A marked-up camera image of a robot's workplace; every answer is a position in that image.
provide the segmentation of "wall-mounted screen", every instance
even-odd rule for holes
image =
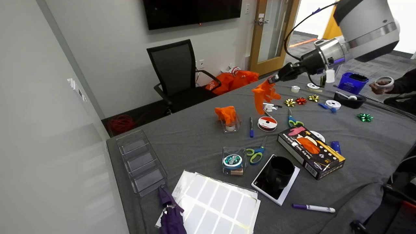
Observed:
[[[239,18],[242,0],[143,0],[149,29]]]

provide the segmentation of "orange 3d printed part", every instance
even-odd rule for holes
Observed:
[[[217,106],[214,110],[216,110],[220,120],[224,120],[226,124],[230,124],[230,123],[234,123],[238,120],[237,111],[233,105],[222,106],[222,107]]]
[[[255,105],[259,114],[264,114],[263,102],[272,98],[281,98],[281,94],[276,92],[276,84],[265,80],[257,87],[252,88],[255,93]]]

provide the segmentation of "phone screen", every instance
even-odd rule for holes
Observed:
[[[299,167],[290,159],[272,154],[251,184],[273,201],[282,204],[298,174]]]

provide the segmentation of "black cable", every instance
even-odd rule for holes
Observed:
[[[289,55],[291,55],[292,58],[295,58],[295,59],[299,61],[300,57],[296,57],[296,55],[291,54],[291,53],[287,50],[287,38],[289,38],[289,36],[290,36],[290,35],[292,33],[292,31],[294,31],[299,24],[302,24],[304,20],[307,20],[307,19],[311,18],[312,15],[322,11],[324,9],[326,9],[326,7],[329,7],[329,6],[333,6],[333,5],[337,5],[337,3],[338,3],[338,1],[331,2],[331,3],[329,3],[329,5],[325,5],[324,7],[318,7],[317,10],[312,11],[309,15],[307,15],[305,18],[303,18],[298,24],[295,24],[295,25],[289,31],[289,33],[286,35],[286,37],[285,37],[285,40],[283,40],[285,51],[286,51]]]
[[[322,81],[322,84],[316,84],[316,83],[312,80],[311,74],[309,74],[309,72],[307,72],[307,74],[308,74],[309,81],[311,81],[313,85],[320,87],[320,88],[325,85],[325,81]]]

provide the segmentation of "tape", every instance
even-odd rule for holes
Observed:
[[[335,101],[335,100],[326,100],[325,102],[330,109],[335,109],[338,110],[342,105],[341,102]]]
[[[312,89],[320,89],[320,87],[315,85],[313,83],[308,83],[307,85],[308,85],[308,88],[312,88]]]
[[[264,129],[274,129],[277,127],[277,119],[274,119],[270,115],[263,115],[259,118],[257,124],[260,128],[264,128]]]
[[[381,76],[374,81],[374,84],[381,88],[389,88],[394,84],[394,79],[391,76]]]
[[[237,153],[231,153],[222,158],[222,163],[226,168],[235,170],[242,167],[243,158]]]

